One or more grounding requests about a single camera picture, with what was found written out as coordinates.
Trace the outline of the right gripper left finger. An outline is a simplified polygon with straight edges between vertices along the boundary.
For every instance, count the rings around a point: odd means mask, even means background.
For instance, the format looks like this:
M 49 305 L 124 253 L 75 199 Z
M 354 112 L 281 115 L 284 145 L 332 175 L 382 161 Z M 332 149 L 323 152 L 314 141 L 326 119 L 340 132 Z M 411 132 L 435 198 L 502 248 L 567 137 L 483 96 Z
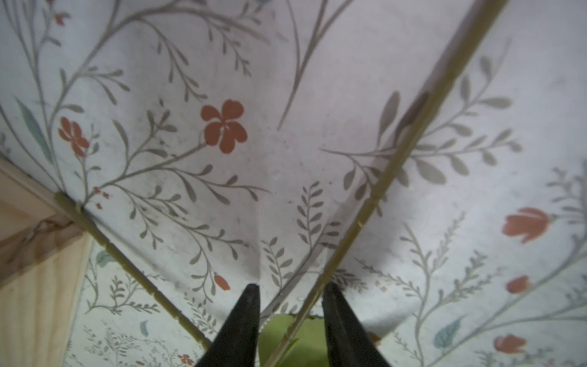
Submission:
M 196 367 L 255 366 L 260 306 L 259 286 L 248 284 Z

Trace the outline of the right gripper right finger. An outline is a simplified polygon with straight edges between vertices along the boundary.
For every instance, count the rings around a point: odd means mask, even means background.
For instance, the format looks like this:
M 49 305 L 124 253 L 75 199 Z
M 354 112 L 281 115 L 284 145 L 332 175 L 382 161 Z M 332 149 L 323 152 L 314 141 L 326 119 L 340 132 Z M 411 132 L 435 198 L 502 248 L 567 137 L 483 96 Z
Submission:
M 329 283 L 323 292 L 324 325 L 329 366 L 389 367 L 344 298 L 339 286 Z

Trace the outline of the orange artificial flower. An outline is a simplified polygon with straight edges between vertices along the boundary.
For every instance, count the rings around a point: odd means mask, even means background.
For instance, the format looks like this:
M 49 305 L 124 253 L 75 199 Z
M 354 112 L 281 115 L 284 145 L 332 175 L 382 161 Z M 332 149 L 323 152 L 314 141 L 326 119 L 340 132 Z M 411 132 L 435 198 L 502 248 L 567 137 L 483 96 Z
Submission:
M 398 151 L 389 161 L 377 184 L 371 189 L 370 197 L 362 204 L 360 211 L 340 241 L 338 248 L 333 252 L 332 257 L 325 266 L 323 273 L 317 278 L 314 286 L 307 295 L 300 312 L 288 327 L 285 335 L 267 362 L 263 362 L 261 365 L 276 366 L 285 356 L 287 349 L 293 344 L 294 338 L 300 331 L 305 319 L 309 317 L 310 311 L 323 295 L 324 289 L 330 283 L 336 269 L 338 269 L 356 241 L 359 233 L 378 207 L 386 191 L 398 176 L 403 164 L 411 155 L 422 134 L 438 113 L 446 96 L 452 90 L 456 78 L 463 72 L 464 67 L 468 64 L 473 53 L 506 4 L 506 1 L 484 1 L 478 7 L 474 17 L 466 27 L 464 34 L 459 37 L 456 46 L 449 53 L 449 58 L 442 72 L 432 87 L 426 92 L 427 97 L 420 104 L 420 108 L 416 110 L 410 124 L 410 130 L 399 145 Z

